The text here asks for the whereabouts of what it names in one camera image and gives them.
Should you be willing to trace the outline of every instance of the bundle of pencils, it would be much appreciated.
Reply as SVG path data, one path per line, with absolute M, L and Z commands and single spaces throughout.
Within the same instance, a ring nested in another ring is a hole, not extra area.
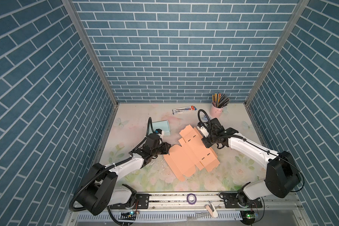
M 217 108 L 223 108 L 228 105 L 230 99 L 226 96 L 226 94 L 215 93 L 212 94 L 212 105 Z

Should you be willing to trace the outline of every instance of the black mounting plate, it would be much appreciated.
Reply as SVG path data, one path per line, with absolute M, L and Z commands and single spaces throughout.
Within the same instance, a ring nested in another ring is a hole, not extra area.
M 136 194 L 136 200 L 134 201 L 134 207 L 135 209 L 148 209 L 148 203 L 149 203 L 149 194 Z M 110 206 L 110 209 L 126 209 L 124 204 L 114 204 Z
M 233 193 L 221 192 L 220 193 L 221 195 L 220 197 L 223 199 L 226 209 L 243 208 L 238 203 L 238 200 L 236 198 L 237 194 L 238 194 L 237 192 L 233 192 Z M 260 198 L 252 200 L 252 208 L 253 209 L 262 208 L 262 202 Z

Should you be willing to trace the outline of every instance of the table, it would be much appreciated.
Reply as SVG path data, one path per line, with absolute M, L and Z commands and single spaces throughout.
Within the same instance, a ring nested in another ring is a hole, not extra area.
M 178 139 L 181 138 L 179 132 L 186 125 L 197 126 L 199 120 L 197 111 L 173 115 L 172 109 L 190 105 L 195 106 L 197 110 L 205 110 L 208 115 L 210 113 L 211 104 L 208 103 L 121 103 L 100 163 L 106 165 L 129 156 L 128 152 L 145 137 L 148 117 L 152 117 L 153 122 L 168 120 L 171 135 L 165 136 L 163 141 L 171 145 L 179 144 Z M 224 128 L 232 127 L 260 144 L 243 104 L 229 104 L 218 119 Z M 158 156 L 142 169 L 135 170 L 117 183 L 128 184 L 138 192 L 236 191 L 247 182 L 265 178 L 266 170 L 240 152 L 229 147 L 217 149 L 216 144 L 212 148 L 218 155 L 220 165 L 211 172 L 197 169 L 196 173 L 184 182 L 176 178 L 163 156 Z

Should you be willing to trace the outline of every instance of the floral tablecloth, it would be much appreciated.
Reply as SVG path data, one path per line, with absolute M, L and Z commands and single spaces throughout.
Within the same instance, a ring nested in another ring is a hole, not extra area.
M 189 105 L 120 104 L 100 163 L 106 165 L 127 157 L 128 152 L 145 137 L 148 117 L 152 117 L 153 122 L 168 120 L 171 135 L 165 136 L 163 141 L 171 145 L 179 144 L 179 132 L 186 125 L 197 125 L 197 111 L 173 115 L 172 109 Z M 197 109 L 210 112 L 211 104 L 193 105 Z M 260 143 L 243 104 L 229 104 L 218 119 L 225 128 L 237 129 L 248 139 Z M 212 148 L 218 155 L 220 165 L 209 173 L 205 169 L 197 169 L 194 175 L 180 182 L 163 156 L 158 156 L 144 168 L 128 174 L 118 183 L 126 183 L 138 192 L 236 191 L 247 182 L 265 178 L 266 170 L 240 152 L 229 147 L 217 149 L 216 145 Z

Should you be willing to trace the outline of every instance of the unfolded cardboard box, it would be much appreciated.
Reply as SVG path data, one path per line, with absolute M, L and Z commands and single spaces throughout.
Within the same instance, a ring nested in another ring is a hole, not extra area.
M 192 176 L 199 170 L 205 168 L 208 172 L 216 168 L 220 162 L 214 150 L 206 148 L 202 143 L 202 135 L 191 125 L 181 130 L 180 142 L 181 146 L 175 144 L 170 148 L 169 154 L 164 155 L 167 164 L 180 181 L 184 181 L 186 177 Z

